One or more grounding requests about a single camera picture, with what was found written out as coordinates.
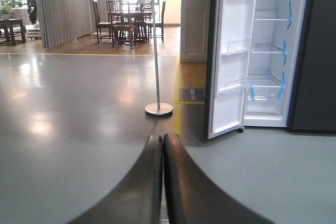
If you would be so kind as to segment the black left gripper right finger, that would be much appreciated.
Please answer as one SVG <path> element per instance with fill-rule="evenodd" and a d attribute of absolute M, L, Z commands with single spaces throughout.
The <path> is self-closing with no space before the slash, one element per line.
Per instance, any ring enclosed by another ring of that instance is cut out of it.
<path fill-rule="evenodd" d="M 164 136 L 164 186 L 170 223 L 271 223 L 221 190 L 193 161 L 180 137 Z"/>

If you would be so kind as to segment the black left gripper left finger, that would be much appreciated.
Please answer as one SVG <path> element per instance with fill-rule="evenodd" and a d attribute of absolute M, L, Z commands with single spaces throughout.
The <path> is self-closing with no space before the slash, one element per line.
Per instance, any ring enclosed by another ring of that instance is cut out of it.
<path fill-rule="evenodd" d="M 159 223 L 163 141 L 150 135 L 140 156 L 104 198 L 70 223 Z"/>

